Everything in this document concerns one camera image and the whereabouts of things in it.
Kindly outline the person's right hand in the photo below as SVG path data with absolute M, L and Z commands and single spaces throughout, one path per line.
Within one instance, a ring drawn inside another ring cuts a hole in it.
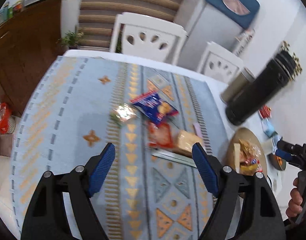
M 296 217 L 302 212 L 302 196 L 298 191 L 299 179 L 296 178 L 293 181 L 294 188 L 290 191 L 290 201 L 288 203 L 288 208 L 286 209 L 286 215 L 289 219 Z

